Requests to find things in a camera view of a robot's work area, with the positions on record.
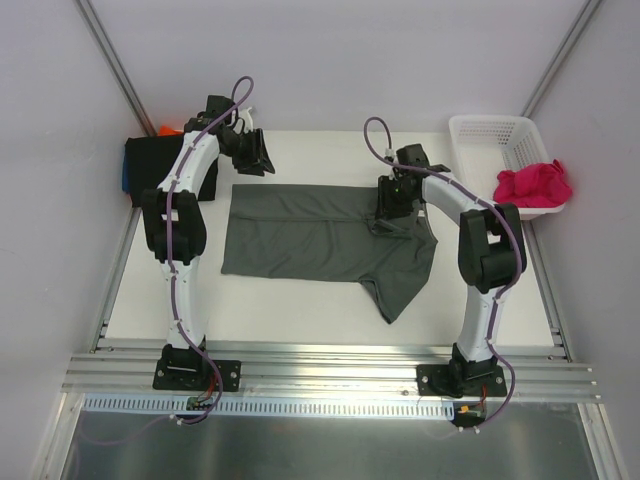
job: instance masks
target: red cloth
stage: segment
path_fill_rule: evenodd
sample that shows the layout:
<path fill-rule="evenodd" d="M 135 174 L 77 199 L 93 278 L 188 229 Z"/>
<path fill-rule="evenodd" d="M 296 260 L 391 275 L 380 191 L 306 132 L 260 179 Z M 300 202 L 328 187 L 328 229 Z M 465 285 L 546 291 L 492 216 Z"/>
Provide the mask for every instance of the red cloth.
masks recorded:
<path fill-rule="evenodd" d="M 500 184 L 493 199 L 517 207 L 558 207 L 573 194 L 564 177 L 564 168 L 558 160 L 529 165 L 517 172 L 505 170 L 498 174 Z"/>

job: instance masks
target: table surface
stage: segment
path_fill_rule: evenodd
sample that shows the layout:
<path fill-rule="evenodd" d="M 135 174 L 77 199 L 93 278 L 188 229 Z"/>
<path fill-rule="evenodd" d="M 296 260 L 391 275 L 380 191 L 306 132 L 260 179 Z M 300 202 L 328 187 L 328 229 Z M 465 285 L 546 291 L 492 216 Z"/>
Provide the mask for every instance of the table surface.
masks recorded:
<path fill-rule="evenodd" d="M 372 133 L 384 151 L 384 136 Z M 265 132 L 276 175 L 238 175 L 221 157 L 217 196 L 200 204 L 207 225 L 198 295 L 208 321 L 207 339 L 349 345 L 448 345 L 462 328 L 466 285 L 457 266 L 458 228 L 433 206 L 427 209 L 438 239 L 431 276 L 393 325 L 388 325 L 356 283 L 275 280 L 222 275 L 220 268 L 233 183 L 289 183 L 374 187 L 389 168 L 368 152 L 360 132 Z M 439 133 L 396 133 L 394 148 L 421 143 L 431 164 L 450 163 L 450 138 Z M 106 332 L 107 338 L 164 339 L 168 300 L 160 265 L 138 224 Z M 497 343 L 553 346 L 530 266 L 505 305 Z"/>

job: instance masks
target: white laundry basket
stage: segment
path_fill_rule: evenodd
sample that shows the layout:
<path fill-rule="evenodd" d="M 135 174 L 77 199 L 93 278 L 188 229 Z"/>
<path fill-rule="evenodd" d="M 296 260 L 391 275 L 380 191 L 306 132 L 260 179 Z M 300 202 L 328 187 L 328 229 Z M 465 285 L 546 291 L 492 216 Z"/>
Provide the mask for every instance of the white laundry basket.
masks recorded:
<path fill-rule="evenodd" d="M 458 115 L 449 120 L 453 173 L 477 195 L 493 199 L 502 170 L 518 171 L 534 163 L 551 163 L 535 123 L 507 115 Z M 520 208 L 531 220 L 564 208 Z"/>

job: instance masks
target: white wall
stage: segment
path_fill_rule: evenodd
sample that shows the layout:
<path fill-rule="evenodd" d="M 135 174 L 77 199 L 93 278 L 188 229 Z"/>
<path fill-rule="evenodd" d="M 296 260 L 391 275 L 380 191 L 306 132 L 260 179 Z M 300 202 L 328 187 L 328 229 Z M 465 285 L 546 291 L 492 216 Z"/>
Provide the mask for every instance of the white wall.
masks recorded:
<path fill-rule="evenodd" d="M 251 74 L 277 130 L 445 130 L 519 114 L 584 0 L 94 0 L 152 120 Z"/>
<path fill-rule="evenodd" d="M 0 71 L 0 478 L 17 480 L 95 325 L 141 132 L 71 0 L 3 2 Z"/>
<path fill-rule="evenodd" d="M 605 2 L 534 120 L 575 197 L 536 224 L 579 360 L 640 478 L 640 2 Z"/>

